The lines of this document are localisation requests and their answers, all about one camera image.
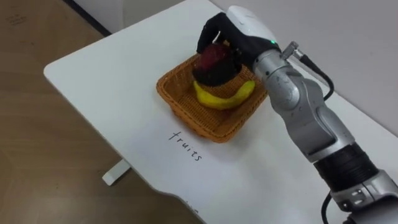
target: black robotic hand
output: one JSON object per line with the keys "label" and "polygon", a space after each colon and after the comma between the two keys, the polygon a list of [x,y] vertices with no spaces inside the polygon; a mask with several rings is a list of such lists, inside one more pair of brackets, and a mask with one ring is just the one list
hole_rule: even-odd
{"label": "black robotic hand", "polygon": [[235,61],[242,63],[250,70],[252,70],[255,59],[266,50],[277,49],[280,51],[279,46],[273,40],[244,34],[228,18],[227,14],[221,12],[209,19],[203,27],[197,52],[202,54],[214,41],[223,43],[225,40],[233,51]]}

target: wooden floor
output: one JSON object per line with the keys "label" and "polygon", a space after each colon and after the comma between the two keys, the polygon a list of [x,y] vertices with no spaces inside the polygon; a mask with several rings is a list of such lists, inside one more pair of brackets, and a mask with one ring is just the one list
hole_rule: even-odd
{"label": "wooden floor", "polygon": [[43,76],[102,36],[61,0],[0,0],[0,223],[200,223],[129,172]]}

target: tabletop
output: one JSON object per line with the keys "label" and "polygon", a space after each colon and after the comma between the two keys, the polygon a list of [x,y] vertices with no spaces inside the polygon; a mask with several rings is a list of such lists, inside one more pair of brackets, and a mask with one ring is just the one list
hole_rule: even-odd
{"label": "tabletop", "polygon": [[[45,76],[149,185],[181,198],[204,222],[320,223],[328,187],[268,98],[235,138],[216,144],[187,130],[155,90],[195,53],[203,25],[219,11],[207,0],[184,1],[51,63]],[[338,94],[327,105],[398,180],[398,139]],[[194,149],[182,149],[176,134]],[[341,223],[347,214],[331,203],[328,216]]]}

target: woven basket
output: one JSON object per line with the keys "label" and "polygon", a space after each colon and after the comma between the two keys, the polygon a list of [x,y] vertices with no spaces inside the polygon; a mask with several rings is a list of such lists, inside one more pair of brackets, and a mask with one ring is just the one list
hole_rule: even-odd
{"label": "woven basket", "polygon": [[229,98],[248,80],[255,80],[252,95],[231,110],[214,110],[199,104],[193,87],[192,70],[199,55],[194,55],[159,79],[156,90],[174,114],[195,133],[214,142],[230,140],[267,96],[261,81],[246,67],[227,84],[202,88],[214,96]]}

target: banana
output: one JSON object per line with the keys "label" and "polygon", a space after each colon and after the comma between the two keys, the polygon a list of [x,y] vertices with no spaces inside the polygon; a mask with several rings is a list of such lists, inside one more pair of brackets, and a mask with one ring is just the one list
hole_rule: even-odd
{"label": "banana", "polygon": [[228,99],[213,96],[212,94],[202,89],[196,81],[193,82],[193,86],[195,87],[198,101],[203,106],[216,110],[227,110],[237,107],[241,103],[243,103],[243,101],[245,101],[253,92],[254,87],[256,86],[256,82],[253,80],[247,81],[239,88],[234,96]]}

